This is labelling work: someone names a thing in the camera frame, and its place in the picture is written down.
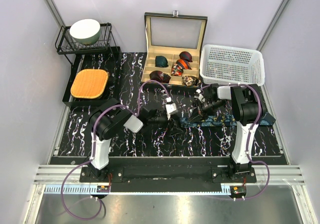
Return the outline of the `blue patterned necktie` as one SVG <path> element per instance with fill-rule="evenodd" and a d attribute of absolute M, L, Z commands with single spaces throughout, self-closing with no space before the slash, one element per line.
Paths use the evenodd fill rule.
<path fill-rule="evenodd" d="M 270 114 L 266 113 L 260 120 L 260 126 L 272 126 L 276 122 L 276 119 Z M 208 116 L 207 119 L 199 122 L 188 122 L 186 117 L 180 119 L 180 124 L 184 128 L 196 128 L 196 127 L 235 127 L 237 125 L 233 115 L 219 115 Z"/>

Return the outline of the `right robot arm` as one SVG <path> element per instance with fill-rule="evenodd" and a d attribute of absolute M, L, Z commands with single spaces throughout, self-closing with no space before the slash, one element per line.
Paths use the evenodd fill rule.
<path fill-rule="evenodd" d="M 226 176 L 232 182 L 241 182 L 251 175 L 252 146 L 255 132 L 265 114 L 257 84 L 210 84 L 196 90 L 189 122 L 205 120 L 209 112 L 231 101 L 236 122 L 234 149 L 227 165 Z"/>

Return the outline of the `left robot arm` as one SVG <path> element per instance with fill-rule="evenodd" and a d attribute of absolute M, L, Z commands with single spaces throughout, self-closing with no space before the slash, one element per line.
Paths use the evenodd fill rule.
<path fill-rule="evenodd" d="M 134 134 L 144 134 L 152 125 L 166 125 L 169 119 L 165 110 L 143 108 L 135 115 L 117 99 L 111 98 L 89 116 L 92 127 L 90 176 L 97 182 L 108 177 L 109 149 L 112 139 L 125 128 Z"/>

